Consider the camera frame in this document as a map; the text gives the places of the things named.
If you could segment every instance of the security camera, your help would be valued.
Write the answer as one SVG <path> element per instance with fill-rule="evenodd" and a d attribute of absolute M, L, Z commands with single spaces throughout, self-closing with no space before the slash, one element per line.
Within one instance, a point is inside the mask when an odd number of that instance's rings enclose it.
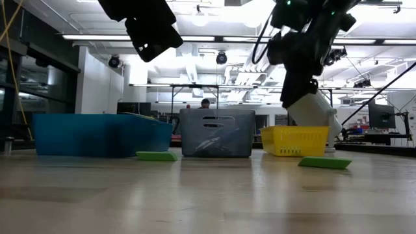
<path fill-rule="evenodd" d="M 218 55 L 216 56 L 216 63 L 218 65 L 223 65 L 223 64 L 227 63 L 226 52 L 218 52 Z"/>
<path fill-rule="evenodd" d="M 119 55 L 111 55 L 111 58 L 109 60 L 109 66 L 111 68 L 119 68 L 123 65 L 123 62 L 120 60 Z"/>

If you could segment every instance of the yellow basket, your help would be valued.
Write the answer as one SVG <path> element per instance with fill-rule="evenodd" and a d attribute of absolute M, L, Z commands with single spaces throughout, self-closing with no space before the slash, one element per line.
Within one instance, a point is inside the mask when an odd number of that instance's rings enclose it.
<path fill-rule="evenodd" d="M 324 156 L 329 127 L 274 126 L 261 130 L 263 149 L 276 156 Z"/>

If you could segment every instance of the yellow cable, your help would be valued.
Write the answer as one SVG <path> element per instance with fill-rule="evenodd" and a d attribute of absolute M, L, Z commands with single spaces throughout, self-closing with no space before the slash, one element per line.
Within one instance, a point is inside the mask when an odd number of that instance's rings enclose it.
<path fill-rule="evenodd" d="M 18 7 L 17 11 L 20 9 L 20 6 L 21 6 L 21 4 L 22 4 L 23 1 L 24 0 L 21 0 L 20 1 L 20 4 L 19 4 L 19 7 Z M 12 25 L 14 18 L 12 17 L 12 19 L 9 22 L 9 24 L 7 25 L 5 0 L 3 0 L 3 19 L 5 21 L 5 31 L 4 31 L 3 34 L 6 35 L 6 41 L 7 41 L 7 47 L 8 47 L 8 57 L 9 57 L 10 63 L 11 63 L 11 66 L 10 67 L 12 68 L 12 75 L 13 75 L 13 81 L 14 81 L 14 89 L 15 89 L 17 95 L 18 95 L 18 103 L 19 103 L 19 106 L 20 106 L 21 115 L 23 116 L 23 121 L 25 122 L 25 125 L 27 125 L 25 111 L 23 110 L 23 105 L 21 104 L 21 100 L 19 98 L 19 87 L 18 87 L 18 82 L 17 82 L 17 79 L 16 79 L 16 73 L 14 72 L 12 49 L 10 47 L 10 40 L 9 40 L 9 37 L 8 37 L 8 28 L 10 27 L 10 25 Z M 31 140 L 33 140 L 32 132 L 31 132 L 31 129 L 30 129 L 29 126 L 27 127 L 27 132 L 29 133 L 29 136 L 30 136 Z"/>
<path fill-rule="evenodd" d="M 13 23 L 13 21 L 14 21 L 14 18 L 18 15 L 18 13 L 19 13 L 19 10 L 20 10 L 20 8 L 21 8 L 21 5 L 23 4 L 23 2 L 24 2 L 24 0 L 20 0 L 20 3 L 19 3 L 19 5 L 18 5 L 18 8 L 16 9 L 16 11 L 13 13 L 13 16 L 11 17 L 11 19 L 10 19 L 10 22 L 8 23 L 8 25 L 5 25 L 6 27 L 5 27 L 5 31 L 1 34 L 1 36 L 0 36 L 0 42 L 3 40 L 3 38 L 5 37 L 5 35 L 6 35 L 6 33 L 8 33 L 8 29 L 10 28 L 10 26 L 12 25 L 12 23 Z"/>

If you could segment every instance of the green sponge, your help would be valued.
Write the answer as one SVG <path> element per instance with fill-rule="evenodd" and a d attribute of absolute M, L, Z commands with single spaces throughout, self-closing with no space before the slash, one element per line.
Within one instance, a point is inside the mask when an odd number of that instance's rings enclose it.
<path fill-rule="evenodd" d="M 304 157 L 299 162 L 298 166 L 345 169 L 351 162 L 352 160 L 349 159 L 335 159 L 328 157 Z"/>
<path fill-rule="evenodd" d="M 136 152 L 136 155 L 141 161 L 177 161 L 175 153 L 164 151 L 164 152 Z"/>

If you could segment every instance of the white wall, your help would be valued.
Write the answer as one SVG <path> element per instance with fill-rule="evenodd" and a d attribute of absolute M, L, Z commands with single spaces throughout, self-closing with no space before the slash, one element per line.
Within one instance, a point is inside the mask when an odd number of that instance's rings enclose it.
<path fill-rule="evenodd" d="M 124 66 L 123 101 L 124 102 L 146 102 L 146 87 L 129 86 L 136 83 L 134 77 L 137 76 L 135 65 Z"/>
<path fill-rule="evenodd" d="M 79 68 L 75 113 L 115 114 L 124 78 L 92 56 L 87 47 L 79 50 Z"/>

